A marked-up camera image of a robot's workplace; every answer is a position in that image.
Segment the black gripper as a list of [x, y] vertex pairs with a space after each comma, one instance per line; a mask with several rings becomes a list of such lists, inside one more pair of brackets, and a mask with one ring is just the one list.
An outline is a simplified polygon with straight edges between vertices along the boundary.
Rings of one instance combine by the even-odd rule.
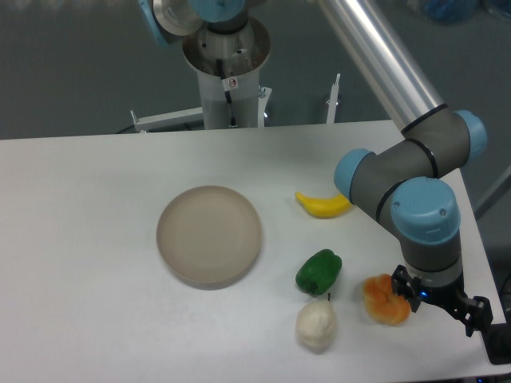
[[464, 291], [464, 274], [459, 270], [425, 272], [412, 270], [412, 276], [403, 265], [398, 265], [391, 275], [393, 294], [403, 297], [416, 313], [422, 303], [454, 312], [454, 318], [465, 327], [465, 335], [489, 331], [493, 311], [488, 298], [468, 297]]

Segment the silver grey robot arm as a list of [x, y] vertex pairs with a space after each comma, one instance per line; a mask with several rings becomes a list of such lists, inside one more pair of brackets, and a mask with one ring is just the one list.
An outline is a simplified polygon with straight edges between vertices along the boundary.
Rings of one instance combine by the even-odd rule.
[[[209, 83], [200, 88], [206, 128], [259, 123], [257, 70], [267, 60], [267, 31], [250, 17], [250, 1], [141, 1], [154, 38], [183, 42], [187, 62]], [[335, 185], [400, 242], [405, 259], [392, 289], [416, 310], [438, 306], [465, 325], [489, 331], [489, 300], [464, 291], [460, 212], [444, 175], [477, 158], [482, 122], [440, 98], [373, 1], [322, 1], [320, 7], [403, 135], [381, 154], [348, 152]]]

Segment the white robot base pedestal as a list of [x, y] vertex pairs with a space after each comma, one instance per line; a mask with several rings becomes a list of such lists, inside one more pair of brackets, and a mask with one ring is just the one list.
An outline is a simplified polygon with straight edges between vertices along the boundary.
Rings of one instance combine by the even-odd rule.
[[210, 24], [184, 38], [183, 53], [196, 72], [205, 129], [259, 125], [259, 72], [270, 49], [266, 28], [250, 16], [236, 30]]

